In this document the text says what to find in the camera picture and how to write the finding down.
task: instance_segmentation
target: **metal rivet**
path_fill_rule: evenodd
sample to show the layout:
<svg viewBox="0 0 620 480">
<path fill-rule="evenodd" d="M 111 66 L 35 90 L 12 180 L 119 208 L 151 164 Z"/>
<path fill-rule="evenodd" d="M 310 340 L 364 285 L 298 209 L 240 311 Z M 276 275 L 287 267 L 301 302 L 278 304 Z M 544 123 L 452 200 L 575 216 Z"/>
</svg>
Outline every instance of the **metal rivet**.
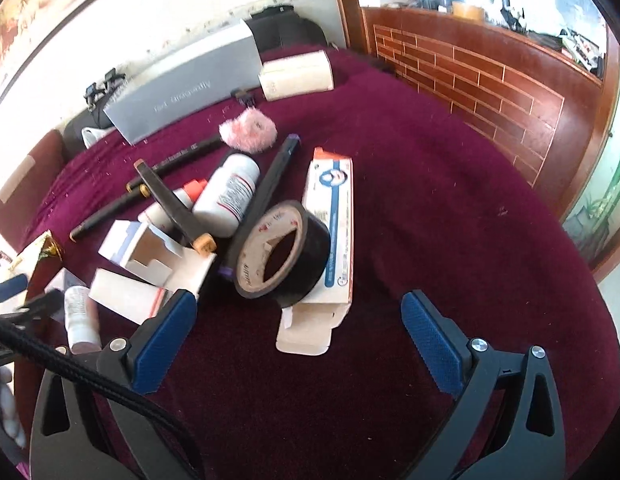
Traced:
<svg viewBox="0 0 620 480">
<path fill-rule="evenodd" d="M 488 343 L 484 339 L 478 337 L 472 339 L 470 345 L 472 345 L 472 348 L 474 348 L 477 352 L 485 352 L 488 349 Z"/>
<path fill-rule="evenodd" d="M 546 351 L 540 346 L 534 345 L 532 347 L 532 355 L 537 359 L 543 359 L 544 357 L 546 357 Z"/>
<path fill-rule="evenodd" d="M 126 345 L 127 341 L 125 339 L 123 339 L 122 337 L 117 337 L 116 339 L 112 339 L 112 341 L 110 342 L 110 350 L 118 352 L 120 350 L 123 350 Z"/>
</svg>

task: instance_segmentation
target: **pink pom-pom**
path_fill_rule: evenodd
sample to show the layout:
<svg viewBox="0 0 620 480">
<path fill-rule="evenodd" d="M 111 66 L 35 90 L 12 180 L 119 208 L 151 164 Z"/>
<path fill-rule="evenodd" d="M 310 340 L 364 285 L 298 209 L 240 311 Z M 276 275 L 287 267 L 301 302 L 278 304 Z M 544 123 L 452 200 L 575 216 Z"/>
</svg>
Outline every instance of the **pink pom-pom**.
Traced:
<svg viewBox="0 0 620 480">
<path fill-rule="evenodd" d="M 277 140 L 277 127 L 272 119 L 256 108 L 247 108 L 236 119 L 219 126 L 221 139 L 229 147 L 246 153 L 267 150 Z"/>
</svg>

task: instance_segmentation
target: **black braided cable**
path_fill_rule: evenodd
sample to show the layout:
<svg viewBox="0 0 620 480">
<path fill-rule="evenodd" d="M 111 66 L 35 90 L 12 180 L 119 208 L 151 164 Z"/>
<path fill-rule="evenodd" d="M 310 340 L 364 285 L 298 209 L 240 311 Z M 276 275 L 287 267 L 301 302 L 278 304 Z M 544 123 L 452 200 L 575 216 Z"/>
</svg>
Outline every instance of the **black braided cable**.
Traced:
<svg viewBox="0 0 620 480">
<path fill-rule="evenodd" d="M 114 382 L 104 375 L 76 362 L 71 357 L 61 354 L 16 326 L 0 318 L 0 343 L 23 357 L 42 365 L 51 372 L 73 383 L 83 384 L 94 392 L 113 400 L 130 410 L 159 424 L 178 439 L 186 453 L 190 465 L 203 475 L 199 449 L 187 428 L 169 412 L 149 401 L 145 397 Z"/>
</svg>

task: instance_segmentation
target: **table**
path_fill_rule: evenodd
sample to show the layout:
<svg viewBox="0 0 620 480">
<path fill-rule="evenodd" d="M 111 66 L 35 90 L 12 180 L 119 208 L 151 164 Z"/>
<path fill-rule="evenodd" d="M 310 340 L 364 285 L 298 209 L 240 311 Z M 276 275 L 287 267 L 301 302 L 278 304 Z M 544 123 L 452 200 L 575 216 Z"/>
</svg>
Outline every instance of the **table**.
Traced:
<svg viewBox="0 0 620 480">
<path fill-rule="evenodd" d="M 301 198 L 315 146 L 353 158 L 350 313 L 327 354 L 282 354 L 279 310 L 219 284 L 200 301 L 197 323 L 153 399 L 195 432 L 209 478 L 396 478 L 451 406 L 401 323 L 400 298 L 420 288 L 469 337 L 503 351 L 546 349 L 573 471 L 620 403 L 615 327 L 587 266 L 488 140 L 359 57 L 328 56 L 333 92 L 257 102 L 277 124 L 277 146 L 288 133 L 302 140 L 276 202 Z M 66 266 L 88 283 L 97 267 L 120 271 L 96 253 L 109 224 L 77 244 L 70 230 L 124 191 L 135 160 L 155 164 L 241 111 L 221 102 L 135 147 L 118 133 L 106 137 L 65 168 L 29 238 L 51 229 Z M 275 152 L 256 157 L 262 170 Z M 222 155 L 182 168 L 167 184 L 209 177 Z M 105 310 L 101 325 L 106 342 L 134 330 Z M 485 436 L 482 428 L 478 440 Z"/>
</svg>

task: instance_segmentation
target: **white bottle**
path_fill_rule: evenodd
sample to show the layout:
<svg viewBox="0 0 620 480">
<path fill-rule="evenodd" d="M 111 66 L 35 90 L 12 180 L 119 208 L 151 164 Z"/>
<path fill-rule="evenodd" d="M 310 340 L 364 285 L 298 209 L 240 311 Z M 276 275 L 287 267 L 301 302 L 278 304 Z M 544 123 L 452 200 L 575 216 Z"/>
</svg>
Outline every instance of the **white bottle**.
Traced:
<svg viewBox="0 0 620 480">
<path fill-rule="evenodd" d="M 88 297 L 90 289 L 75 285 L 65 291 L 65 330 L 73 354 L 87 354 L 101 350 L 98 335 L 98 307 Z"/>
<path fill-rule="evenodd" d="M 215 171 L 192 209 L 209 234 L 220 238 L 234 234 L 254 195 L 260 173 L 256 162 L 240 153 L 230 155 Z"/>
<path fill-rule="evenodd" d="M 206 180 L 192 180 L 181 189 L 175 189 L 174 194 L 179 200 L 181 200 L 181 202 L 183 202 L 185 207 L 192 209 L 194 202 L 196 202 L 199 196 L 201 196 L 201 193 L 203 192 L 203 189 L 205 189 L 206 185 Z M 147 222 L 148 224 L 152 224 L 164 233 L 170 231 L 174 227 L 170 217 L 157 202 L 154 202 L 151 206 L 149 206 L 149 208 L 139 215 L 139 222 Z"/>
</svg>

